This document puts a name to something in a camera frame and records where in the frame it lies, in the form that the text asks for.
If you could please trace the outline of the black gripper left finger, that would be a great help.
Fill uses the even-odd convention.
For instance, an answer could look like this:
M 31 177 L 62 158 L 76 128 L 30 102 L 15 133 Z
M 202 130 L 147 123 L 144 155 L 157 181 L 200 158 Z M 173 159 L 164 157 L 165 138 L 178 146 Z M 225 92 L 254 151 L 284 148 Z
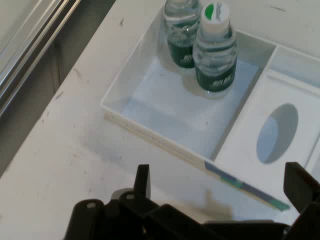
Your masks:
M 134 186 L 104 204 L 78 202 L 67 227 L 69 240 L 218 240 L 220 236 L 169 204 L 150 200 L 150 167 L 140 164 Z

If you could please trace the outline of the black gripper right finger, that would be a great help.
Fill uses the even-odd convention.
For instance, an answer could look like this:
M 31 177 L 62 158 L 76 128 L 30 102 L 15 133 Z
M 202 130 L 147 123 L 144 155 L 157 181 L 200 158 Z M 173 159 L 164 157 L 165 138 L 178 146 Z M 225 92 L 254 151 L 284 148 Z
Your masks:
M 320 184 L 297 162 L 285 164 L 283 191 L 299 216 L 284 240 L 320 238 Z

